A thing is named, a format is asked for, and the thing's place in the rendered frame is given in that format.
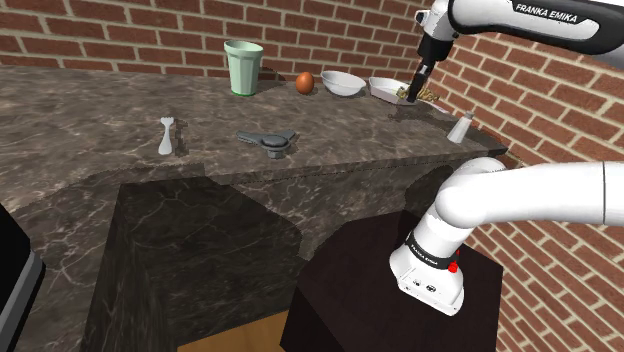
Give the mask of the white salt shaker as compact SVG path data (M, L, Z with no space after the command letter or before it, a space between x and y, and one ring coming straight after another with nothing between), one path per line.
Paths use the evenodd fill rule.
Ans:
M453 143L460 144L472 124L473 117L474 113L472 111L466 111L448 133L447 139Z

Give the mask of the black grey appliance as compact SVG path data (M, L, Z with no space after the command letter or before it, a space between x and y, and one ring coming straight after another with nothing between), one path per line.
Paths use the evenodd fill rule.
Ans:
M0 204L0 352L13 352L45 275L30 238Z

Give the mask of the white bowl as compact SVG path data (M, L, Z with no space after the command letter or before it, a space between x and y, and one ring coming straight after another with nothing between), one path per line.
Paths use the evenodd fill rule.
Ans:
M338 96L353 96L366 85L363 79L341 71L323 71L321 78L324 86Z

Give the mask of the dark robot stand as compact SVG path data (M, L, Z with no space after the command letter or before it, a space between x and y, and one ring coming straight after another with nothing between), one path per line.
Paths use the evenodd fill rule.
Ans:
M403 293L391 252L416 226L407 211L344 224L300 272L285 352L496 352L503 268L460 248L465 298L447 316Z

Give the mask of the grey garlic press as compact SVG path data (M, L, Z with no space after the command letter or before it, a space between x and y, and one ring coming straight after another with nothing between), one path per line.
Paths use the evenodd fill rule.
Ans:
M271 159L284 158L285 151L290 147L291 141L295 136L296 132L293 130L284 130L271 134L236 132L236 137L239 141L260 146Z

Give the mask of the brown egg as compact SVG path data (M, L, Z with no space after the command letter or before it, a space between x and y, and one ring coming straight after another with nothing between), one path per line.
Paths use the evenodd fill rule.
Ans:
M299 74L295 81L295 87L302 95L310 94L315 87L313 75L309 72Z

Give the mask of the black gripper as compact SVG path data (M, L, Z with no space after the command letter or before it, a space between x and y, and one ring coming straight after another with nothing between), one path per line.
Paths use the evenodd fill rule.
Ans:
M435 64L448 57L453 43L453 40L443 41L435 39L427 33L423 34L417 50L421 62L410 83L406 97L407 102L412 103L417 99L418 93L426 84Z

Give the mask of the white small fork tool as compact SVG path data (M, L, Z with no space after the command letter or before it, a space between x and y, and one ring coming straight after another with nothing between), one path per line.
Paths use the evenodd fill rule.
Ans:
M163 136L158 147L160 155L169 155L172 153L172 144L170 139L170 127L174 123L175 118L171 116L161 117L160 122L163 125Z

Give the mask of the white rectangular dish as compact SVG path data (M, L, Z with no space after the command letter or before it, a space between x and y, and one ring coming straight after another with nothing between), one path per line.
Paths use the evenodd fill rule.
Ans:
M384 77L370 77L368 82L372 96L394 105L410 105L410 102L397 95L399 90L407 91L408 84Z

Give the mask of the golden brown food piece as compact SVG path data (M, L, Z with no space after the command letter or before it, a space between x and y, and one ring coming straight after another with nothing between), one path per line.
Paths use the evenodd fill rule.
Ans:
M407 100L407 98L409 97L409 88L399 87L396 91L396 96L400 100ZM439 96L433 93L430 89L423 88L417 93L416 99L425 102L436 102L439 99Z

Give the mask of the pale green cup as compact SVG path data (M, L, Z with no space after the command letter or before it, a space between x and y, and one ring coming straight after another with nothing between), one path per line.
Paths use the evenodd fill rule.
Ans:
M256 93L262 46L241 40L228 40L224 43L227 54L231 90L239 96L253 96Z

